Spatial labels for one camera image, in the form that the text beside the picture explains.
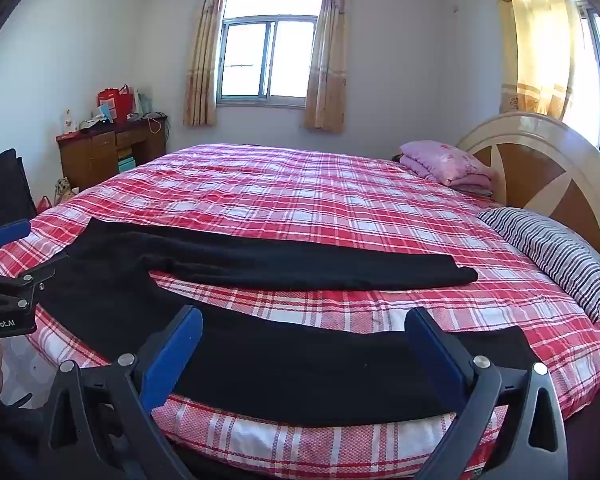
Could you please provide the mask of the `side window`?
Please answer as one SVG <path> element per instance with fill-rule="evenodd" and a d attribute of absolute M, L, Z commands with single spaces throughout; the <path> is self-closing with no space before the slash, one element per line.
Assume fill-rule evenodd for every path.
<path fill-rule="evenodd" d="M 578 9 L 572 93 L 565 123 L 600 151 L 600 14 L 588 0 Z"/>

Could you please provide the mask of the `left beige curtain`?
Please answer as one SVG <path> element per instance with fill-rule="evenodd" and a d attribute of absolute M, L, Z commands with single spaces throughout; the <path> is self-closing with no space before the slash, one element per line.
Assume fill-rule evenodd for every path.
<path fill-rule="evenodd" d="M 215 125 L 216 68 L 226 0 L 201 0 L 187 66 L 183 122 L 186 127 Z"/>

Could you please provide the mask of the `black folding chair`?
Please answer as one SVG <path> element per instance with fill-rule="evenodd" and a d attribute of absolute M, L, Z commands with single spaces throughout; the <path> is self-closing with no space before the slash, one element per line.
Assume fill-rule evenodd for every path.
<path fill-rule="evenodd" d="M 22 158 L 13 148 L 0 154 L 0 226 L 19 220 L 31 220 L 36 209 Z"/>

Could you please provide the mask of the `wooden desk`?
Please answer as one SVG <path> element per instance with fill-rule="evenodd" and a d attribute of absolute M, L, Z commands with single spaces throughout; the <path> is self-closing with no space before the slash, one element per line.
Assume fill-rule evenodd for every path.
<path fill-rule="evenodd" d="M 122 159 L 140 166 L 166 154 L 168 131 L 168 118 L 158 114 L 58 136 L 62 174 L 73 188 L 91 188 L 120 174 Z"/>

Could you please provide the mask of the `red plaid bed sheet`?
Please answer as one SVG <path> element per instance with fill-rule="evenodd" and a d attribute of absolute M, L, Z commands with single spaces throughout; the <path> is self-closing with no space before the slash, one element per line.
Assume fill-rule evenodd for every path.
<path fill-rule="evenodd" d="M 600 318 L 592 321 L 478 217 L 484 201 L 386 160 L 286 148 L 209 144 L 163 156 L 36 217 L 0 250 L 16 275 L 72 243 L 91 219 L 227 235 L 304 240 L 383 252 L 437 252 L 474 268 L 477 283 L 423 292 L 247 292 L 158 274 L 171 292 L 278 322 L 375 333 L 423 306 L 448 330 L 519 326 L 548 366 L 565 416 L 600 390 Z M 172 398 L 159 426 L 186 452 L 284 479 L 389 479 L 418 471 L 450 416 L 306 429 L 256 422 Z"/>

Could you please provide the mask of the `yellow side curtain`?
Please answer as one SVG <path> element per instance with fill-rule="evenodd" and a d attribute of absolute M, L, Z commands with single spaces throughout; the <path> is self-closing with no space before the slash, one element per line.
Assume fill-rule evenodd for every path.
<path fill-rule="evenodd" d="M 503 40 L 500 111 L 562 120 L 569 104 L 579 14 L 573 0 L 498 0 Z"/>

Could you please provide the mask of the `teal box under desk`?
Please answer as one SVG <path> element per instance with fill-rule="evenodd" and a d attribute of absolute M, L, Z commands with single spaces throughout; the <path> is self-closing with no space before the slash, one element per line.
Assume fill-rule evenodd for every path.
<path fill-rule="evenodd" d="M 125 172 L 136 167 L 136 162 L 133 157 L 127 157 L 118 161 L 118 171 Z"/>

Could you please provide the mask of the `round wooden headboard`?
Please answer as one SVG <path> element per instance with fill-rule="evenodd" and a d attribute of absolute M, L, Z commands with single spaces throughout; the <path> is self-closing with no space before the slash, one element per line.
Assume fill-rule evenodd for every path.
<path fill-rule="evenodd" d="M 600 253 L 600 151 L 557 119 L 511 112 L 458 147 L 495 172 L 493 199 L 562 223 Z"/>

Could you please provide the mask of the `right beige curtain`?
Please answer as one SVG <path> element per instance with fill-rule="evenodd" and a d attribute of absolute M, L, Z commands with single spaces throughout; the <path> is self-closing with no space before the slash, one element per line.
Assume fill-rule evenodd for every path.
<path fill-rule="evenodd" d="M 304 126 L 342 133 L 347 107 L 350 0 L 322 0 L 306 90 Z"/>

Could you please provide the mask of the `far window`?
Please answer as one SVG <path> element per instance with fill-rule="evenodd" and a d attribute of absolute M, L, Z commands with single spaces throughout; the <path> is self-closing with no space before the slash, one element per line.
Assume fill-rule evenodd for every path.
<path fill-rule="evenodd" d="M 216 102 L 304 107 L 321 5 L 322 0 L 227 0 Z"/>

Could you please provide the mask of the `black pants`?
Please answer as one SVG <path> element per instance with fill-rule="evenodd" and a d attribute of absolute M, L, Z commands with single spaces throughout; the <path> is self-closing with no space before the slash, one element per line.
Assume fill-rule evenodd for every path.
<path fill-rule="evenodd" d="M 448 255 L 398 254 L 92 220 L 66 247 L 42 308 L 108 360 L 163 330 L 187 298 L 163 272 L 252 292 L 404 292 L 473 283 Z M 209 408 L 306 428 L 440 416 L 428 373 L 403 330 L 325 330 L 202 304 L 204 330 L 176 392 Z"/>

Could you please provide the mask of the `beige curtain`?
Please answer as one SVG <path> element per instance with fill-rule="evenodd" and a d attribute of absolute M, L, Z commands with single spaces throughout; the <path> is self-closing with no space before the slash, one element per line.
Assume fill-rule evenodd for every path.
<path fill-rule="evenodd" d="M 350 0 L 322 0 L 306 90 L 304 126 L 342 133 L 347 107 Z"/>
<path fill-rule="evenodd" d="M 226 0 L 201 0 L 187 66 L 183 122 L 186 127 L 215 125 L 216 68 Z"/>

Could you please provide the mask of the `folded pink quilt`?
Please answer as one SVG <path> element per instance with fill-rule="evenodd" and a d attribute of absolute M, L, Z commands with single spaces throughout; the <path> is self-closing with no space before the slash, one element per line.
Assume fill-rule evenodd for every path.
<path fill-rule="evenodd" d="M 492 196 L 494 171 L 474 155 L 438 141 L 405 143 L 399 157 L 401 165 L 429 182 L 478 196 Z"/>

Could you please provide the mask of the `striped grey pillow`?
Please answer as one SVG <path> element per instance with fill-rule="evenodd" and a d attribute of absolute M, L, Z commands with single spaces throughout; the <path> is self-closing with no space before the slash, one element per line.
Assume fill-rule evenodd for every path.
<path fill-rule="evenodd" d="M 584 311 L 600 318 L 600 253 L 572 229 L 514 207 L 486 208 L 478 219 L 526 255 Z"/>

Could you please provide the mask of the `red gift bag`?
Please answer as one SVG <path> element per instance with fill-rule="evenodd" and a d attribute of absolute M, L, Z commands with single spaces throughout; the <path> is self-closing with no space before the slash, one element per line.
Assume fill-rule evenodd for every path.
<path fill-rule="evenodd" d="M 115 124 L 127 122 L 129 114 L 134 112 L 134 93 L 127 84 L 99 91 L 96 101 L 98 106 L 106 105 Z"/>

